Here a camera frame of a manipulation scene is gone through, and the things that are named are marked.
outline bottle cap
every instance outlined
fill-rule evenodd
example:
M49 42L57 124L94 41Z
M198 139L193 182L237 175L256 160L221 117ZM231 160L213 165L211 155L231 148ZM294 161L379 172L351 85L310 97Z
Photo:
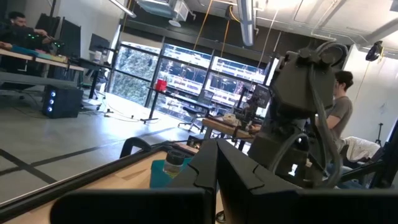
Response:
M170 164L180 166L184 163L184 155L176 150L170 150L167 152L166 161Z

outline black equipment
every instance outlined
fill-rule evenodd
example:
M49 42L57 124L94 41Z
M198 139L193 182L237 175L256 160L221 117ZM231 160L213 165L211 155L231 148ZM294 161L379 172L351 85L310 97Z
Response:
M111 43L96 34L91 35L91 42L89 50L92 52L100 51L103 55L108 54L109 45Z
M342 49L343 55L337 62L331 55L324 54L330 47ZM344 60L347 54L345 45L326 42L316 50L287 52L279 59L271 81L271 103L249 157L301 187L334 187L337 184L341 176L341 158L327 128L325 109L333 105L335 76L332 66ZM319 115L318 127L315 114ZM304 133L308 119L317 133L315 139L309 139ZM313 166L306 166L307 159ZM322 181L326 162L330 159L335 165L334 171ZM298 170L295 177L289 175L293 165Z
M60 55L64 55L70 58L80 58L81 49L81 27L75 25L65 18L62 21L62 28L59 38L65 46L59 50Z
M42 112L49 118L77 118L83 90L69 86L46 86Z
M61 17L50 17L45 13L40 15L39 21L36 23L36 29L42 29L47 31L48 35L51 37L55 36L58 26L60 24Z
M217 179L228 224L398 222L395 190L299 189L225 140L217 143Z
M166 189L74 192L55 202L51 223L215 223L217 143L203 145Z
M368 54L366 55L367 61L373 62L380 57L380 54L383 50L383 47L381 47L382 43L383 43L383 41L379 40L373 44L373 46L369 50Z

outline ceiling pipe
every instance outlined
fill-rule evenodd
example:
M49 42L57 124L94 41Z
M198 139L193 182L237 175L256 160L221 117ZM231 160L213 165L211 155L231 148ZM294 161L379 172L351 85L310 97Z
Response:
M242 39L246 46L254 43L253 0L237 0Z

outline window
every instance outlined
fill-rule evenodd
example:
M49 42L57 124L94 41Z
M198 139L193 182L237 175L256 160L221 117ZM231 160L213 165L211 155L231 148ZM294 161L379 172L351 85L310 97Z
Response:
M204 68L210 66L211 55L197 52L183 47L177 47L171 44L165 44L164 56L172 57L193 65L199 65Z
M156 51L155 47L123 42L133 47ZM110 86L112 94L144 106L154 77L158 57L129 47L121 46L115 64L115 72Z
M149 86L150 82L114 72L110 92L144 106L149 91L147 87Z
M260 84L262 84L266 78L266 71L264 69L257 69L250 65L245 65L220 57L214 57L211 69L213 71L223 72L228 75L244 78L250 82L253 81Z
M156 63L156 56L127 47L120 47L116 61L116 70L151 81L154 76Z
M232 107L239 101L244 86L248 90L254 90L256 87L255 85L250 85L250 83L210 73L206 90L215 93L213 101Z
M167 85L187 93L199 95L205 82L206 70L162 59L158 78L167 80Z

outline tripod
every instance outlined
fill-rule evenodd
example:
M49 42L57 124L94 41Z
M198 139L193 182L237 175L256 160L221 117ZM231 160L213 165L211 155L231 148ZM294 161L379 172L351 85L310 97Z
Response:
M380 133L381 133L381 126L383 126L383 123L380 123L380 128L379 128L379 136L377 137L375 143L379 144L381 146L381 141L380 141Z

